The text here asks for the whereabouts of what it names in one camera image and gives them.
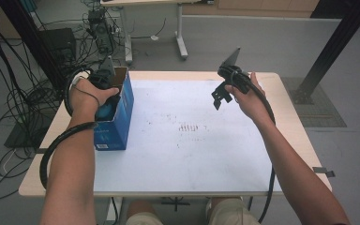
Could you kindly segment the white desk with metal legs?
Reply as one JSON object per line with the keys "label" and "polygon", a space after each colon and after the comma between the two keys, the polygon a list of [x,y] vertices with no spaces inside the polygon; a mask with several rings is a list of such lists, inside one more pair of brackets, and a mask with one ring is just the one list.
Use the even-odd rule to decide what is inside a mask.
{"label": "white desk with metal legs", "polygon": [[131,65],[133,62],[131,35],[127,27],[127,6],[143,6],[143,5],[162,5],[172,4],[176,5],[176,19],[177,29],[174,32],[180,56],[183,59],[188,58],[188,50],[183,39],[183,5],[193,4],[200,0],[100,0],[100,4],[105,8],[116,8],[119,11],[120,20],[122,24],[122,31],[124,34],[124,56],[127,64]]}

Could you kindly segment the grey computer tower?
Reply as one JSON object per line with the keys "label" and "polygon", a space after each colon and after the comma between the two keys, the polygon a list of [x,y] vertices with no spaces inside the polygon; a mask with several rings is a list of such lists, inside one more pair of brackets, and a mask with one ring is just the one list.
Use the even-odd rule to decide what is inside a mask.
{"label": "grey computer tower", "polygon": [[88,23],[91,34],[100,53],[113,52],[113,36],[105,19],[105,9],[92,9],[88,12]]}

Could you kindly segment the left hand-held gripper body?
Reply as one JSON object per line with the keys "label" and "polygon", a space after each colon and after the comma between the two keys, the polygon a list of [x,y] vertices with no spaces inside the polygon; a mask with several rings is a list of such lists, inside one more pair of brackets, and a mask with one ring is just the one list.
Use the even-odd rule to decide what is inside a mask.
{"label": "left hand-held gripper body", "polygon": [[113,61],[110,56],[107,56],[98,70],[93,71],[88,80],[98,89],[109,89],[113,86],[113,78],[115,76],[115,71],[113,67]]}

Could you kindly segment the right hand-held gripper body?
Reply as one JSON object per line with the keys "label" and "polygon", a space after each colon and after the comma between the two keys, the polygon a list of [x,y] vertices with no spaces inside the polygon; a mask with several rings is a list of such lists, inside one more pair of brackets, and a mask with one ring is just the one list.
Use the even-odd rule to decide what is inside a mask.
{"label": "right hand-held gripper body", "polygon": [[235,63],[241,48],[235,50],[221,63],[217,74],[225,80],[225,83],[236,87],[241,93],[246,94],[249,91],[249,76]]}

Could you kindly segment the black metal stand post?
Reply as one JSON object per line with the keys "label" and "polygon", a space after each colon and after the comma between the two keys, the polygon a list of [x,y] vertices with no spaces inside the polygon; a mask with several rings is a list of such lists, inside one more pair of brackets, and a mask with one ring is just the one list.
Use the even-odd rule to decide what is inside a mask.
{"label": "black metal stand post", "polygon": [[312,104],[312,94],[329,68],[335,63],[360,27],[360,0],[356,0],[344,15],[333,35],[325,44],[307,76],[295,90],[291,91],[295,104]]}

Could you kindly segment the grey tape strip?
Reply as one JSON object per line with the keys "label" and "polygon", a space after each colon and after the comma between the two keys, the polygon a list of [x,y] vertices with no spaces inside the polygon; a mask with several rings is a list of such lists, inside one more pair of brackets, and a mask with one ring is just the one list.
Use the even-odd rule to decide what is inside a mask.
{"label": "grey tape strip", "polygon": [[315,173],[325,174],[326,177],[336,177],[334,171],[328,171],[325,167],[312,167]]}

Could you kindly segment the blue cardboard box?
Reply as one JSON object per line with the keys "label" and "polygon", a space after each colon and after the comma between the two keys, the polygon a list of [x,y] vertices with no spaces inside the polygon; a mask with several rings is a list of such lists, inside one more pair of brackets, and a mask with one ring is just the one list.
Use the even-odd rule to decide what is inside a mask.
{"label": "blue cardboard box", "polygon": [[134,96],[128,69],[116,67],[112,86],[120,92],[110,97],[96,114],[94,145],[98,151],[125,150],[128,143],[129,126]]}

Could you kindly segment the black box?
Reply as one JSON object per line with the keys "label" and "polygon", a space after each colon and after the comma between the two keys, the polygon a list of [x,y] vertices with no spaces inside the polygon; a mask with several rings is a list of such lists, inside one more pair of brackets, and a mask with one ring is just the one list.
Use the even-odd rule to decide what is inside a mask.
{"label": "black box", "polygon": [[60,63],[71,62],[76,57],[76,39],[70,28],[39,32],[46,47]]}

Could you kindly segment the person's left hand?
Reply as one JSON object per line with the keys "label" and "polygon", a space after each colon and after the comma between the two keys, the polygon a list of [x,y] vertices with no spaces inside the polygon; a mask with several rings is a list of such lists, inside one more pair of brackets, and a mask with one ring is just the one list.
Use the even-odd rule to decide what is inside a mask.
{"label": "person's left hand", "polygon": [[98,108],[106,100],[119,93],[119,89],[112,87],[106,90],[96,88],[86,79],[80,79],[70,90],[70,105],[72,119],[80,121],[94,121]]}

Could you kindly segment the person's right hand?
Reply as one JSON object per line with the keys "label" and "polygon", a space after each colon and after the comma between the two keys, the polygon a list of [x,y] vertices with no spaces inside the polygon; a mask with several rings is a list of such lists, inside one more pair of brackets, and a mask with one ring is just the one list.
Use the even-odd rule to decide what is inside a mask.
{"label": "person's right hand", "polygon": [[226,85],[225,90],[234,96],[241,111],[248,116],[256,126],[260,125],[273,125],[273,121],[266,110],[259,95],[265,97],[265,92],[259,85],[256,73],[251,72],[249,78],[252,84],[257,88],[257,92],[249,90],[246,94],[242,93],[232,85]]}

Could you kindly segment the white paper mat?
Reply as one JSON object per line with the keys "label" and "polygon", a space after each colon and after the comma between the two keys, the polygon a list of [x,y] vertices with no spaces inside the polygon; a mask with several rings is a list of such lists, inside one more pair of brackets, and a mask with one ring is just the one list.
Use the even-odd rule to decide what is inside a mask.
{"label": "white paper mat", "polygon": [[96,153],[97,194],[259,194],[271,162],[235,102],[213,105],[216,81],[135,81],[127,148]]}

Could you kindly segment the person's beige shorts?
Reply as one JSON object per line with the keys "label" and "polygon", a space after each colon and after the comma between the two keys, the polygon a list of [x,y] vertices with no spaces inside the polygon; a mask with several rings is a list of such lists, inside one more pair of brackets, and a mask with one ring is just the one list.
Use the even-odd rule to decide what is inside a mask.
{"label": "person's beige shorts", "polygon": [[[250,214],[240,197],[211,198],[205,209],[208,225],[261,225]],[[127,210],[126,225],[164,225],[152,204],[147,201],[132,202]]]}

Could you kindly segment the wooden cabinet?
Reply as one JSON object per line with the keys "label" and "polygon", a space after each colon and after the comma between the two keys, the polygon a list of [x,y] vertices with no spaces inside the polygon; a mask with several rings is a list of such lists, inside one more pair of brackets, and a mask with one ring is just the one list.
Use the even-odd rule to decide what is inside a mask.
{"label": "wooden cabinet", "polygon": [[320,0],[208,0],[184,4],[187,15],[309,18]]}

